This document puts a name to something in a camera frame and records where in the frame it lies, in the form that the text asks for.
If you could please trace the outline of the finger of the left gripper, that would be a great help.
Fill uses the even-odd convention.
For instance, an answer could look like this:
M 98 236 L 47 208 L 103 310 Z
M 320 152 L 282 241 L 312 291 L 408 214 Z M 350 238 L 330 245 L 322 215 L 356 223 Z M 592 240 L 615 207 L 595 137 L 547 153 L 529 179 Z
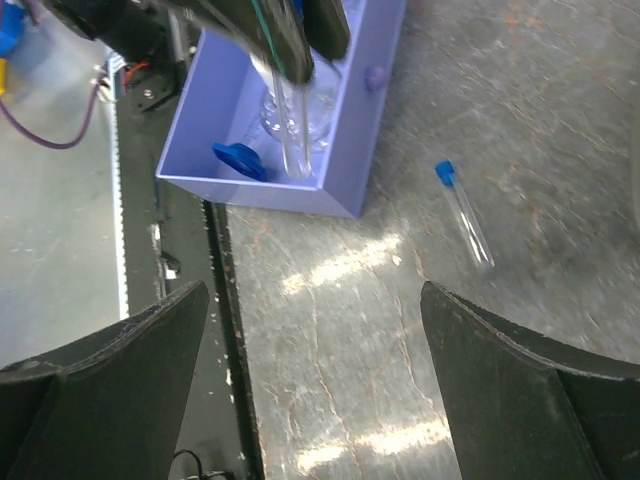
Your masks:
M 326 60 L 346 57 L 350 29 L 340 0 L 304 0 L 303 25 L 309 45 Z
M 310 81 L 314 62 L 291 1 L 173 0 L 183 19 L 226 35 L 293 84 Z

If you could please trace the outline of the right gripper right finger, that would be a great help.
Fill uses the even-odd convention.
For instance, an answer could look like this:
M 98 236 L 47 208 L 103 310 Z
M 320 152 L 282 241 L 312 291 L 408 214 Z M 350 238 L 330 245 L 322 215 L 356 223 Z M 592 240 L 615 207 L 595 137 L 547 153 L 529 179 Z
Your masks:
M 434 282 L 420 307 L 463 478 L 638 478 L 638 365 L 551 339 Z

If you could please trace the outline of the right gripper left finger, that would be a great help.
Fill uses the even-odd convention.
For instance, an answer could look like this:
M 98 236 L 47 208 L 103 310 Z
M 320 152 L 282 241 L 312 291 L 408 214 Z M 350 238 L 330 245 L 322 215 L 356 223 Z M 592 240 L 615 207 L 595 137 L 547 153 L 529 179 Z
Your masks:
M 4 479 L 166 479 L 209 307 L 190 282 L 1 370 Z

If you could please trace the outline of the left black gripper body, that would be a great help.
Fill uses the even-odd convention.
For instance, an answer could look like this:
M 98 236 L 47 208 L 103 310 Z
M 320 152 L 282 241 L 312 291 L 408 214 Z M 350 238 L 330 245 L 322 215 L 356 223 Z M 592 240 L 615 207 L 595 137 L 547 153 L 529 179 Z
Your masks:
M 42 5 L 81 38 L 120 55 L 158 55 L 175 39 L 194 43 L 200 28 L 169 1 L 51 0 Z

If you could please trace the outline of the round flask white stopper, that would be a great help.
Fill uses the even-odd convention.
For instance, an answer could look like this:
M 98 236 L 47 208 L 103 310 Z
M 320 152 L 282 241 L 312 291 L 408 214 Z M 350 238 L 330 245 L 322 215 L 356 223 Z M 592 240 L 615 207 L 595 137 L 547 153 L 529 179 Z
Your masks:
M 322 151 L 327 145 L 327 136 L 331 129 L 336 102 L 341 87 L 341 73 L 330 62 L 313 52 L 314 71 L 307 85 L 297 86 L 307 90 L 310 144 L 313 152 Z M 260 116 L 264 129 L 274 139 L 279 140 L 279 120 L 273 92 L 274 74 L 257 57 L 251 55 L 252 66 L 264 81 L 266 91 L 261 100 Z

